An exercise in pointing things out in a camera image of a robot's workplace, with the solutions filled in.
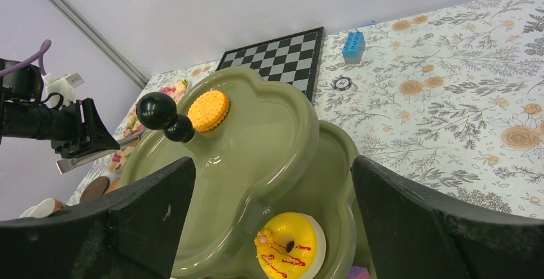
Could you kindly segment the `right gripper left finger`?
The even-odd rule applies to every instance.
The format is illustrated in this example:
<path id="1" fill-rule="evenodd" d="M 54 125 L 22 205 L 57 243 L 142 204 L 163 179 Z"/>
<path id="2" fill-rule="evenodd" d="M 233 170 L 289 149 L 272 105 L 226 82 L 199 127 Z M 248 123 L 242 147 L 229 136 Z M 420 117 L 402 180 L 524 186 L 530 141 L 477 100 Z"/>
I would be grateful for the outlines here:
<path id="1" fill-rule="evenodd" d="M 2 278 L 169 278 L 196 181 L 183 157 L 43 218 L 1 223 Z"/>

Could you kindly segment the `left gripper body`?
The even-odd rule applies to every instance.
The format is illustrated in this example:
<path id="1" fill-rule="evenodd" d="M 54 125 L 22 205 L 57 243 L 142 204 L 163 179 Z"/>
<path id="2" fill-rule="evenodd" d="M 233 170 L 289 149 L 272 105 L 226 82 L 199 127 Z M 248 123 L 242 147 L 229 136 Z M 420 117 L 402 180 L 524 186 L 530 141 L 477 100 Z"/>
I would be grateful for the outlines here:
<path id="1" fill-rule="evenodd" d="M 16 61 L 1 60 L 1 138 L 49 140 L 62 158 L 85 154 L 85 106 L 82 100 L 64 104 L 64 96 L 53 92 L 42 99 L 44 82 L 38 67 L 16 69 Z"/>

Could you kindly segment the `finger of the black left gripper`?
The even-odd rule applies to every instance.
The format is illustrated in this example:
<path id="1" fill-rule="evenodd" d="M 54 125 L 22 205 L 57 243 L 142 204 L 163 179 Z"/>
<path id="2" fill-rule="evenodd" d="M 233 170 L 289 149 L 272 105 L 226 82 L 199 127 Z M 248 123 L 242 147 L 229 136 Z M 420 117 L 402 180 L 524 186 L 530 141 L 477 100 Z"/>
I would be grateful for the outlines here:
<path id="1" fill-rule="evenodd" d="M 94 100 L 91 98 L 82 101 L 83 125 L 85 127 L 84 152 L 98 152 L 107 150 L 119 150 L 119 143 L 106 129 L 103 124 Z"/>

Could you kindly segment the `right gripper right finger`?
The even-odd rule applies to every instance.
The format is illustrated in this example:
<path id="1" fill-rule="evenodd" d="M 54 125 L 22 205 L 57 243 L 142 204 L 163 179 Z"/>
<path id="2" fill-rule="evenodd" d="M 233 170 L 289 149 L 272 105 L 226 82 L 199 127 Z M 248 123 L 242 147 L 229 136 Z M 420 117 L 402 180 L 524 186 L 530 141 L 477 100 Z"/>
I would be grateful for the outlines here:
<path id="1" fill-rule="evenodd" d="M 543 221 L 479 207 L 358 156 L 374 278 L 542 278 Z"/>

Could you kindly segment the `metal serving tongs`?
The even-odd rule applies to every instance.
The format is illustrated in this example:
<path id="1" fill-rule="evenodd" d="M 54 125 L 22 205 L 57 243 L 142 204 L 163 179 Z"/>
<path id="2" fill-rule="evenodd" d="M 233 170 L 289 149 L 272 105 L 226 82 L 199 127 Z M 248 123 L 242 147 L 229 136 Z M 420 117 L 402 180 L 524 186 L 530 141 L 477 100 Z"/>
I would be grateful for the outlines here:
<path id="1" fill-rule="evenodd" d="M 120 151 L 120 150 L 126 149 L 127 147 L 134 146 L 136 142 L 139 142 L 140 140 L 142 140 L 144 134 L 145 134 L 145 131 L 141 130 L 141 131 L 138 131 L 137 133 L 135 133 L 134 135 L 130 135 L 129 137 L 125 137 L 125 138 L 123 138 L 121 140 L 118 140 L 117 142 L 120 145 L 120 148 L 118 150 Z M 73 169 L 75 169 L 75 168 L 77 168 L 79 166 L 88 164 L 90 162 L 93 162 L 93 161 L 101 158 L 101 157 L 104 157 L 104 156 L 107 156 L 109 154 L 115 153 L 118 150 L 117 149 L 109 149 L 109 150 L 104 150 L 104 151 L 93 152 L 91 154 L 84 155 L 84 156 L 81 156 L 81 157 L 78 157 L 78 158 L 61 159 L 61 160 L 58 160 L 56 162 L 56 168 L 57 168 L 57 170 L 58 170 L 58 172 L 60 174 L 64 174 L 64 173 L 66 173 L 68 171 L 71 171 L 71 170 L 73 170 Z"/>

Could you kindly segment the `kiwi purple cake slice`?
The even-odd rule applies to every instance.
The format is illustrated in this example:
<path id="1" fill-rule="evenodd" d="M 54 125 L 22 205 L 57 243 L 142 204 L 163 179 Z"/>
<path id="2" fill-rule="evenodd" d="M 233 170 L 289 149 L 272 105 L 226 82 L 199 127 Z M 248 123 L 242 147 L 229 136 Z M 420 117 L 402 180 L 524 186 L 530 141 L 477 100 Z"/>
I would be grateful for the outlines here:
<path id="1" fill-rule="evenodd" d="M 361 266 L 352 266 L 348 273 L 347 279 L 370 279 L 370 272 Z"/>

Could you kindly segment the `round waffle biscuit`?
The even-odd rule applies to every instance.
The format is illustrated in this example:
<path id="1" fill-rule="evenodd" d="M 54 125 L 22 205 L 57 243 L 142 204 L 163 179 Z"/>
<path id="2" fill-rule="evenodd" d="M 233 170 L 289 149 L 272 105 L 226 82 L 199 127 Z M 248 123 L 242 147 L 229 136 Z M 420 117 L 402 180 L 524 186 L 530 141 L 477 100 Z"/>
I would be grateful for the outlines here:
<path id="1" fill-rule="evenodd" d="M 192 103 L 187 117 L 198 132 L 205 133 L 218 127 L 227 116 L 229 109 L 228 96 L 220 90 L 210 90 Z"/>

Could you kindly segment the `yellow fruit tart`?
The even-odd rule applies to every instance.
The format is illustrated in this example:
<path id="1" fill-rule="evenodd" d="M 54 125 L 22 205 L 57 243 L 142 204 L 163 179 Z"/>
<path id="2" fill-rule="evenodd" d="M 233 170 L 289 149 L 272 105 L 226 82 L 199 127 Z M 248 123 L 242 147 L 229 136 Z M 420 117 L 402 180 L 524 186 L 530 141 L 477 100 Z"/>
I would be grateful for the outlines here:
<path id="1" fill-rule="evenodd" d="M 324 231 L 311 216 L 284 212 L 254 238 L 256 258 L 268 278 L 315 278 L 326 255 Z"/>

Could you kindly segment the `green three-tier serving stand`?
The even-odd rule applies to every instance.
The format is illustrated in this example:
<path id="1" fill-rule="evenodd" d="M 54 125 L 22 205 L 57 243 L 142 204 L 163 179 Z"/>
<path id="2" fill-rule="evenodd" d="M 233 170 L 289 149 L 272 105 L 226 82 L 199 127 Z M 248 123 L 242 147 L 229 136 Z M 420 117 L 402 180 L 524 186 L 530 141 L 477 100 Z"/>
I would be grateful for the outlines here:
<path id="1" fill-rule="evenodd" d="M 121 185 L 188 156 L 196 183 L 182 230 L 175 278 L 264 278 L 254 238 L 274 216 L 313 217 L 327 241 L 318 278 L 346 278 L 352 266 L 374 265 L 350 168 L 358 155 L 349 135 L 320 121 L 296 87 L 266 82 L 246 67 L 222 69 L 197 83 L 178 104 L 210 90 L 224 92 L 224 121 L 187 143 L 153 131 L 132 153 Z"/>

